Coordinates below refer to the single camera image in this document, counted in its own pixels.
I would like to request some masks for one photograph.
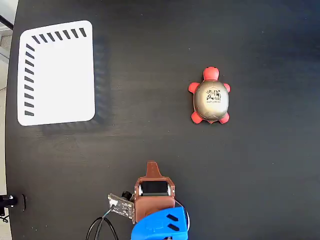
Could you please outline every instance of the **brown gripper part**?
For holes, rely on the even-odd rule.
[[[171,196],[139,196],[139,185],[142,182],[150,181],[166,181],[170,186]],[[169,177],[161,175],[155,161],[148,161],[146,175],[140,177],[134,185],[135,221],[139,222],[144,217],[157,211],[173,208],[175,204],[175,184]]]

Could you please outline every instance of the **red turtle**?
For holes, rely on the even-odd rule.
[[[209,66],[203,71],[203,82],[193,82],[189,85],[189,92],[193,93],[194,112],[191,119],[195,124],[206,120],[212,124],[219,121],[225,124],[229,121],[229,92],[227,83],[218,81],[219,70]]]

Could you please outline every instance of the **black tabletop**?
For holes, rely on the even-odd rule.
[[[317,0],[19,1],[5,164],[27,209],[10,211],[13,240],[84,239],[148,160],[174,181],[190,239],[320,238],[319,11]],[[93,26],[94,119],[19,125],[20,35],[79,20]],[[207,66],[231,86],[224,125],[190,118],[188,85]],[[130,220],[110,220],[130,239]]]

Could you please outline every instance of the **white plate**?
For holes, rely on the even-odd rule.
[[[17,75],[19,123],[80,122],[94,115],[91,23],[75,21],[24,31]]]

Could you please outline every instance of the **circuit board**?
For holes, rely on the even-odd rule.
[[[108,200],[110,208],[113,206],[112,212],[131,219],[132,223],[135,224],[135,204],[133,202],[112,193],[108,195]]]

